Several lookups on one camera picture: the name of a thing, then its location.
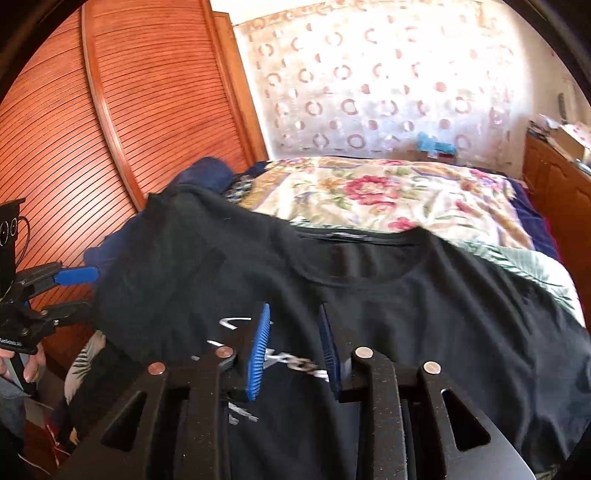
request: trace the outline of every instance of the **wooden dresser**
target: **wooden dresser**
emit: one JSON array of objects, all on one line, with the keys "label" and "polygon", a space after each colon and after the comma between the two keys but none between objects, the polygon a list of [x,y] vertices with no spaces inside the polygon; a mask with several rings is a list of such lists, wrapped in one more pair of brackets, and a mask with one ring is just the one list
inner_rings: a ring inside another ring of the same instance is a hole
[{"label": "wooden dresser", "polygon": [[546,142],[527,135],[523,178],[531,203],[550,223],[591,331],[591,177]]}]

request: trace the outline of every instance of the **blue handle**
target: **blue handle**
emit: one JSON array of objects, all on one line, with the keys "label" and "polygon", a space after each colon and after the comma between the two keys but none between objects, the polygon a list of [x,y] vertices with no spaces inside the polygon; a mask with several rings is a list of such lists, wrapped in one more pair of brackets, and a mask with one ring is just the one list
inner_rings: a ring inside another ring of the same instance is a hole
[{"label": "blue handle", "polygon": [[100,272],[96,267],[62,268],[53,281],[64,287],[79,285],[80,283],[92,283],[99,279]]}]

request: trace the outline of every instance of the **wooden door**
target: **wooden door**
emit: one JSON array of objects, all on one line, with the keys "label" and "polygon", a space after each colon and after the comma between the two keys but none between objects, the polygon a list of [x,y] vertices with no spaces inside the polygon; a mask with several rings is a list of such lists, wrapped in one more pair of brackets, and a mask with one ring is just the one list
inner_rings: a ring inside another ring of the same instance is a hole
[{"label": "wooden door", "polygon": [[[58,27],[0,105],[0,203],[26,197],[31,222],[20,269],[80,265],[202,156],[254,162],[221,51],[208,0],[89,0]],[[35,306],[89,296],[57,288]],[[58,374],[91,334],[46,340]]]},{"label": "wooden door", "polygon": [[548,157],[545,210],[561,260],[591,327],[591,179],[556,152]]},{"label": "wooden door", "polygon": [[256,115],[255,104],[244,71],[242,58],[234,35],[234,28],[230,15],[224,12],[214,12],[217,34],[222,44],[222,57],[228,67],[232,79],[232,88],[236,93],[238,106],[244,119],[248,137],[251,140],[255,161],[269,160],[265,140],[261,132],[261,123]]},{"label": "wooden door", "polygon": [[540,213],[544,210],[545,190],[549,174],[549,163],[546,160],[548,151],[544,147],[548,147],[548,145],[527,135],[523,176],[530,190],[531,203]]}]

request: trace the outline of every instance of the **floral bedspread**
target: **floral bedspread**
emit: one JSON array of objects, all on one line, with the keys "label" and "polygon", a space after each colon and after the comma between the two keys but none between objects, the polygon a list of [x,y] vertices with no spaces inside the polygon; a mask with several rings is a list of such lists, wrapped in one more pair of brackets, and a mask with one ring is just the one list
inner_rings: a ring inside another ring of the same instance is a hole
[{"label": "floral bedspread", "polygon": [[467,167],[339,157],[275,162],[240,205],[292,223],[399,232],[533,249],[507,179]]}]

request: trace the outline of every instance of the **cardboard box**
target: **cardboard box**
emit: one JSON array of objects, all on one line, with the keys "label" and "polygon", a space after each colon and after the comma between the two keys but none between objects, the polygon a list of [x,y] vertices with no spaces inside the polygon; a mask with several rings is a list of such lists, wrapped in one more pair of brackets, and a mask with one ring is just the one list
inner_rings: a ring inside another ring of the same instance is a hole
[{"label": "cardboard box", "polygon": [[550,137],[573,160],[591,161],[591,129],[587,125],[560,125],[550,131]]}]

